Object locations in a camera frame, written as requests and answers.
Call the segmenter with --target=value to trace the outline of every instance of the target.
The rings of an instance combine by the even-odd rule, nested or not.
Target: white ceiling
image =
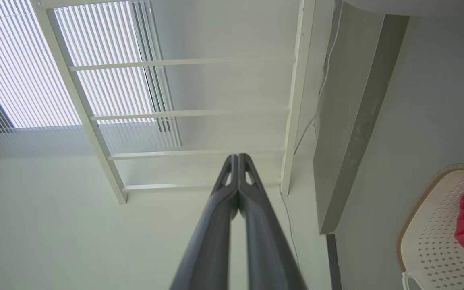
[[[381,14],[464,17],[464,0],[346,0],[359,9]]]

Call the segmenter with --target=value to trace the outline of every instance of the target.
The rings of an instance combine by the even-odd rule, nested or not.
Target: white cable
[[[280,193],[280,198],[282,198],[282,202],[284,203],[284,207],[286,208],[286,214],[288,215],[288,221],[289,221],[289,235],[291,237],[291,242],[293,242],[293,249],[295,249],[295,255],[296,255],[296,263],[298,264],[298,269],[300,270],[300,260],[298,259],[298,252],[296,251],[295,240],[293,239],[293,229],[291,227],[291,219],[289,218],[288,207],[286,206],[286,202],[284,200],[284,197],[282,196],[282,192],[280,191],[280,189],[278,193]]]
[[[327,69],[325,70],[325,78],[323,79],[322,87],[320,88],[320,92],[318,93],[318,106],[316,108],[316,113],[313,116],[313,118],[311,119],[311,121],[309,121],[309,123],[305,127],[304,132],[302,133],[302,137],[300,137],[300,139],[298,140],[298,143],[296,144],[295,152],[293,153],[293,155],[296,154],[296,151],[298,150],[298,147],[300,147],[300,143],[302,143],[302,140],[304,139],[305,132],[309,128],[309,125],[311,125],[311,123],[314,121],[314,119],[318,115],[318,110],[320,109],[320,96],[322,94],[322,90],[323,90],[325,84],[327,83],[328,70],[329,70],[329,67],[330,67],[330,56],[332,55],[332,51],[334,50],[334,46],[336,45],[336,40],[338,39],[339,24],[341,23],[341,14],[342,13],[343,13],[343,1],[341,1],[341,7],[339,8],[339,18],[338,18],[338,27],[336,28],[336,35],[334,37],[334,41],[332,42],[332,46],[330,47],[329,56],[327,58]]]

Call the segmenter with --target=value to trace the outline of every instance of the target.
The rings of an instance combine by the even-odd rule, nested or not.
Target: white wall
[[[464,19],[411,18],[336,229],[345,290],[401,288],[396,236],[434,174],[464,163]]]
[[[311,186],[310,197],[313,180],[298,183]],[[267,192],[290,241],[278,187]],[[118,205],[93,156],[0,159],[0,289],[166,289],[208,195],[134,193],[127,205]],[[309,203],[302,205],[305,211],[291,210],[291,215],[308,214],[302,227],[293,220],[294,234],[313,231],[304,244],[298,238],[296,244],[309,288],[324,289],[326,248]],[[231,236],[230,288],[245,289],[247,248],[240,215]]]
[[[284,197],[289,211],[300,271],[309,289],[331,289],[325,235],[318,234],[313,154],[314,130],[309,128],[298,149],[291,171],[289,195]]]
[[[124,184],[199,183],[213,185],[227,155],[162,156],[139,160],[117,160]],[[252,154],[264,183],[278,182],[282,155]]]

